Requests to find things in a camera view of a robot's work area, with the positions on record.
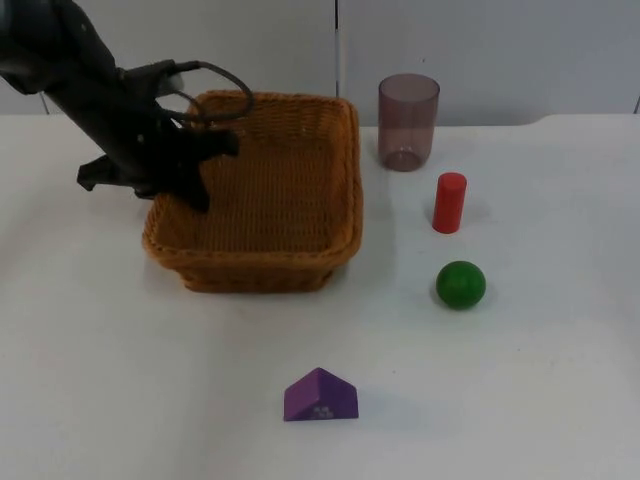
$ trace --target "red cylinder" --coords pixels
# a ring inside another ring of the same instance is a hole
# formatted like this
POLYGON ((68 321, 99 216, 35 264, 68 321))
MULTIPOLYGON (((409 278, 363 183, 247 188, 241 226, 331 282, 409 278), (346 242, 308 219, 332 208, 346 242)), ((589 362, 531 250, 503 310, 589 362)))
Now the red cylinder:
POLYGON ((455 233, 460 228, 467 179, 460 173, 444 173, 438 179, 433 228, 440 233, 455 233))

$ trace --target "toy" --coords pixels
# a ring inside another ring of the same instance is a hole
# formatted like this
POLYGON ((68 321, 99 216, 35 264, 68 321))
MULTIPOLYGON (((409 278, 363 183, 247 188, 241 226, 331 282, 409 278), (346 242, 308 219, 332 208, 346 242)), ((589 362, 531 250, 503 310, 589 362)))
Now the toy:
POLYGON ((476 305, 487 289, 482 270, 470 262, 452 262, 438 274, 436 291, 442 301, 455 310, 476 305))
POLYGON ((284 421, 358 418, 356 388, 316 368, 284 392, 284 421))
POLYGON ((460 173, 444 173, 438 179, 433 228, 440 233, 455 233, 460 228, 467 179, 460 173))

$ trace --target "black cable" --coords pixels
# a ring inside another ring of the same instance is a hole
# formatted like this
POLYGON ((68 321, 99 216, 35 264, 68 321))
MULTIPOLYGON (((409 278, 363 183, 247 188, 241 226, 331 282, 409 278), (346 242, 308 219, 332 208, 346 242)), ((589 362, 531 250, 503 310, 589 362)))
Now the black cable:
MULTIPOLYGON (((238 118, 242 118, 245 115, 247 115, 254 106, 255 103, 255 98, 253 96, 253 92, 251 91, 251 89, 242 81, 240 80, 238 77, 236 77, 234 74, 232 74, 231 72, 218 67, 217 65, 214 65, 212 63, 209 62, 201 62, 201 61, 193 61, 193 62, 185 62, 185 63, 178 63, 176 64, 176 67, 174 69, 173 74, 178 74, 178 73, 185 73, 185 72, 192 72, 194 70, 200 70, 200 69, 206 69, 206 70, 210 70, 214 73, 217 73, 218 75, 220 75, 221 77, 226 78, 227 80, 233 82, 238 88, 240 88, 240 90, 245 94, 245 96, 247 97, 247 102, 244 106, 244 108, 242 108, 241 110, 237 111, 237 112, 233 112, 233 113, 221 113, 221 114, 200 114, 200 115, 193 115, 190 113, 180 113, 180 112, 174 112, 173 110, 167 110, 165 108, 155 108, 153 109, 153 115, 154 116, 158 116, 161 118, 168 118, 171 120, 177 120, 179 122, 194 122, 194 123, 213 123, 213 122, 224 122, 224 121, 228 121, 228 120, 236 120, 238 118)), ((194 105, 198 104, 198 102, 189 97, 186 93, 184 94, 185 96, 183 96, 183 98, 187 98, 190 102, 192 102, 194 105)))
MULTIPOLYGON (((253 96, 253 92, 251 91, 251 89, 247 87, 247 85, 242 80, 240 80, 238 77, 236 77, 232 73, 216 65, 213 65, 211 63, 200 62, 200 61, 179 63, 179 64, 176 64, 174 68, 171 68, 167 72, 165 72, 165 74, 167 77, 172 77, 179 73, 191 72, 199 69, 210 70, 230 80, 231 82, 235 83, 247 98, 245 106, 241 110, 237 112, 232 112, 232 113, 204 114, 204 109, 202 108, 201 105, 198 104, 197 100, 187 96, 186 93, 183 94, 183 92, 180 92, 180 93, 174 92, 182 96, 183 98, 187 98, 194 105, 198 105, 198 109, 200 113, 194 115, 191 113, 175 112, 173 110, 162 108, 159 105, 148 106, 138 102, 130 102, 130 101, 127 101, 126 97, 123 97, 119 93, 116 93, 106 88, 105 89, 101 88, 100 94, 98 96, 102 102, 109 103, 112 105, 117 105, 119 108, 128 110, 138 115, 151 117, 157 120, 175 120, 182 125, 187 125, 189 123, 199 123, 199 124, 208 125, 210 123, 215 123, 215 122, 236 120, 238 118, 242 118, 246 116, 253 109, 253 106, 255 104, 255 98, 253 96)), ((74 72, 67 73, 67 75, 78 77, 80 80, 86 81, 85 77, 79 72, 74 71, 74 72)))
POLYGON ((171 95, 177 95, 178 97, 187 100, 189 102, 189 104, 198 111, 198 118, 201 119, 200 120, 201 123, 211 123, 211 122, 202 121, 202 119, 206 115, 205 111, 204 111, 204 108, 202 107, 202 104, 200 104, 200 102, 198 102, 191 95, 189 95, 188 93, 183 92, 182 90, 178 90, 177 88, 173 88, 173 87, 169 87, 168 91, 169 91, 169 93, 171 93, 171 95))

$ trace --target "basket rim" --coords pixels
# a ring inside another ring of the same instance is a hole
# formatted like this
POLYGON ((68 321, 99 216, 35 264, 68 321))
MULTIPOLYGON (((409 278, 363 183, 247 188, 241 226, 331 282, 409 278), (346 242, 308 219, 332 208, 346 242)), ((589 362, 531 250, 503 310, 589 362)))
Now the basket rim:
MULTIPOLYGON (((198 96, 199 100, 211 98, 212 96, 234 96, 241 97, 238 91, 212 91, 198 96)), ((283 93, 256 93, 258 100, 277 100, 287 102, 323 102, 339 105, 345 111, 351 129, 358 131, 358 114, 355 107, 342 98, 322 97, 305 94, 283 94, 283 93)), ((318 252, 288 252, 288 251, 267 251, 267 252, 229 252, 229 251, 206 251, 175 248, 162 245, 156 241, 160 220, 170 207, 172 199, 168 194, 159 195, 153 202, 149 211, 147 222, 143 232, 143 245, 158 262, 167 268, 256 268, 271 267, 281 269, 314 269, 314 268, 335 268, 345 264, 360 248, 362 242, 362 216, 363 192, 360 178, 360 142, 359 136, 350 141, 347 148, 351 151, 348 158, 349 167, 352 171, 353 209, 350 212, 351 228, 345 241, 340 244, 318 252)))

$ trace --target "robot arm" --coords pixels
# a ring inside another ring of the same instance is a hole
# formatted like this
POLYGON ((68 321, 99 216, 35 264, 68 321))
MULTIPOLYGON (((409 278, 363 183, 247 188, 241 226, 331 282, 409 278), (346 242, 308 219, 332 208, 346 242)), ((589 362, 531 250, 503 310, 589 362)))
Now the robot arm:
POLYGON ((141 198, 169 192, 203 212, 209 196, 198 165, 215 155, 237 155, 238 139, 227 130, 193 130, 186 122, 239 118, 253 107, 248 87, 214 65, 166 60, 117 68, 72 0, 0 0, 0 76, 24 95, 44 92, 102 148, 103 157, 80 167, 84 188, 129 186, 141 198), (208 116, 161 108, 156 99, 169 93, 172 78, 199 68, 235 82, 247 96, 245 108, 208 116))

